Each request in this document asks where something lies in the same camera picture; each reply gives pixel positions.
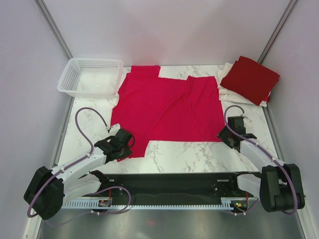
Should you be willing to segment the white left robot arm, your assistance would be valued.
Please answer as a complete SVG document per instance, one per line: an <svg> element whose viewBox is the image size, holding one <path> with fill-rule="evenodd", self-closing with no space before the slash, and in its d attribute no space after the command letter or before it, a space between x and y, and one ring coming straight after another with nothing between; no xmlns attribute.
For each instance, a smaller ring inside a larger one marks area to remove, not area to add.
<svg viewBox="0 0 319 239"><path fill-rule="evenodd" d="M48 220L72 200L86 195L106 195L110 180L97 168L129 157L134 144L130 132L114 125L108 137L90 143L90 149L82 156L51 169L38 168L23 196L29 205L28 217Z"/></svg>

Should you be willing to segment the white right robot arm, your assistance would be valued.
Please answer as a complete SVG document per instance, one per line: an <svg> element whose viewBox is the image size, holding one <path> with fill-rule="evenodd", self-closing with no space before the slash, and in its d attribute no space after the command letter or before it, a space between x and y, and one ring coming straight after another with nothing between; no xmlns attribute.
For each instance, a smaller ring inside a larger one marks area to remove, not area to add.
<svg viewBox="0 0 319 239"><path fill-rule="evenodd" d="M228 190L232 195L246 191L260 199L266 212L290 214L305 207L299 167L278 160L262 147L254 134L246 132L243 116L229 117L217 137L247 157L261 173L259 177L246 173L230 181Z"/></svg>

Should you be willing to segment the bright red t shirt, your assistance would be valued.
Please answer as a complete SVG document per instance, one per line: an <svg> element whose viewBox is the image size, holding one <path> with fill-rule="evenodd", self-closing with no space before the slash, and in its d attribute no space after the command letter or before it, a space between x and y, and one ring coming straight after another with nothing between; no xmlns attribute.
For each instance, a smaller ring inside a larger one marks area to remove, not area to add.
<svg viewBox="0 0 319 239"><path fill-rule="evenodd" d="M119 88L111 124L135 137L130 158L144 157L150 141L219 142L225 123L215 77L159 73L160 66L132 66Z"/></svg>

